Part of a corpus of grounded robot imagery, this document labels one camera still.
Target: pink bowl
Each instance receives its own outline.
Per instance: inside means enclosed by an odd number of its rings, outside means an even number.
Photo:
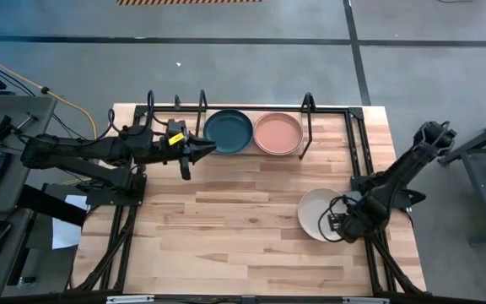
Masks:
[[[286,113],[270,112],[256,121],[254,140],[271,155],[288,155],[303,143],[303,126]]]

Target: gray concrete floor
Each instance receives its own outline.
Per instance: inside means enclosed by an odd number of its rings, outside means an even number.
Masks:
[[[486,40],[486,0],[353,0],[360,39]],[[341,0],[117,7],[115,1],[0,0],[0,33],[156,37],[348,38]],[[486,48],[362,47],[370,99],[385,106],[397,154],[422,122],[450,120],[457,145],[486,126]],[[66,45],[0,42],[0,62],[84,107],[97,128],[115,102],[178,94],[195,101],[360,105],[349,46]],[[87,120],[63,105],[57,114],[90,135]],[[63,135],[53,123],[50,133]],[[59,171],[29,183],[63,182]],[[425,281],[439,296],[486,300],[482,204],[460,163],[432,164],[410,185],[427,193],[413,211]]]

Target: white paper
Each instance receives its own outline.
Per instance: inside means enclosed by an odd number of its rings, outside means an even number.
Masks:
[[[86,198],[87,197],[80,195],[67,195],[65,202],[86,210]],[[80,243],[82,227],[58,219],[52,219],[51,223],[53,229],[51,249],[67,248]]]

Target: wooden table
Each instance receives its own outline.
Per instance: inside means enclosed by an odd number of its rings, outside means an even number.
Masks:
[[[131,125],[134,107],[115,104],[116,125]],[[375,171],[385,170],[396,159],[385,108],[363,109]],[[158,113],[157,117],[184,119],[194,133],[195,113]],[[189,182],[181,179],[178,162],[149,165],[125,292],[371,295],[363,240],[354,244],[315,241],[297,220],[297,205],[305,192],[318,187],[347,192],[353,175],[343,117],[313,114],[312,126],[314,141],[303,160],[211,154],[191,167]],[[354,132],[359,143],[356,124]],[[360,167],[364,174],[365,166]],[[104,254],[113,210],[100,207],[87,220],[74,264],[75,285]],[[405,214],[393,212],[387,238],[392,256],[424,290],[418,250]],[[380,258],[377,263],[386,286]]]

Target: dark teal bowl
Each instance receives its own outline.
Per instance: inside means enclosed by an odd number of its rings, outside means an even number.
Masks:
[[[236,110],[222,110],[213,114],[203,126],[203,137],[217,144],[217,153],[233,155],[242,151],[252,140],[252,122]]]

